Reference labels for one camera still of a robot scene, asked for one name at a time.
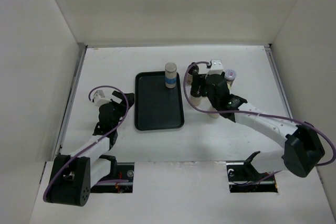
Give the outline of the black grinder-cap spice bottle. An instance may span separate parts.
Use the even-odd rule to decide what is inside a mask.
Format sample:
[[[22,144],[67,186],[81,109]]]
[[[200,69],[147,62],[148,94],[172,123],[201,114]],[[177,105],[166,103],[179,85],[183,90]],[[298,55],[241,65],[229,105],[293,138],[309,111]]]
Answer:
[[[202,96],[200,92],[199,84],[192,84],[190,89],[190,97],[189,100],[192,105],[199,106],[202,101]]]

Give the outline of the tall blue-band spice jar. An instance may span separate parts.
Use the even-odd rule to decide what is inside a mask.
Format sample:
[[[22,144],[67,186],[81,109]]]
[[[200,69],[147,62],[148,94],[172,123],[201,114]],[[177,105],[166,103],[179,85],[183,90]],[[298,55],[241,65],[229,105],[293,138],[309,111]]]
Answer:
[[[177,66],[173,62],[168,62],[165,65],[165,85],[167,88],[176,86]]]

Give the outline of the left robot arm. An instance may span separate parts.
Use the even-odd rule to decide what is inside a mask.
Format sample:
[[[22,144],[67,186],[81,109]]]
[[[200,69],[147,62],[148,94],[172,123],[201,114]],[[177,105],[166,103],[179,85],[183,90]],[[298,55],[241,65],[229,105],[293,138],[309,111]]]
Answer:
[[[106,98],[101,86],[89,92],[89,101],[99,108],[92,138],[71,154],[55,157],[44,202],[82,207],[90,193],[132,192],[134,165],[118,163],[108,151],[114,147],[117,129],[134,105],[134,93],[115,89],[112,96],[121,101]]]

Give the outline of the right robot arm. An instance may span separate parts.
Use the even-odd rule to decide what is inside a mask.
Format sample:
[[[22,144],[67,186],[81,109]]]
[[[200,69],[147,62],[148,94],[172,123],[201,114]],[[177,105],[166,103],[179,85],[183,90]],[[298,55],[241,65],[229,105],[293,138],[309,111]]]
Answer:
[[[282,149],[256,151],[244,160],[244,175],[257,179],[268,171],[288,170],[304,178],[325,155],[317,132],[308,123],[264,114],[246,99],[231,94],[222,74],[196,74],[192,77],[192,97],[206,97],[218,114],[247,126],[277,143]]]

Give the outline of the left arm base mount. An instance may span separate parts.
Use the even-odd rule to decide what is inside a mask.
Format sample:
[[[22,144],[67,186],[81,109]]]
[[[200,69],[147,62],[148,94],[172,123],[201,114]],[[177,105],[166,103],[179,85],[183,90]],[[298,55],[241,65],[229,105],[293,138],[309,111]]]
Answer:
[[[94,194],[133,193],[134,163],[117,163],[113,171],[91,188]]]

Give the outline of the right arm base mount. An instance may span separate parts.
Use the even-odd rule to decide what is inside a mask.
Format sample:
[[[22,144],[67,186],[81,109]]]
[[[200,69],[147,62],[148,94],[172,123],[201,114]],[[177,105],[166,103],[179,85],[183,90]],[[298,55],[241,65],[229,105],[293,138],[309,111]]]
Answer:
[[[227,177],[231,193],[277,193],[276,172],[258,173],[243,162],[227,162]]]

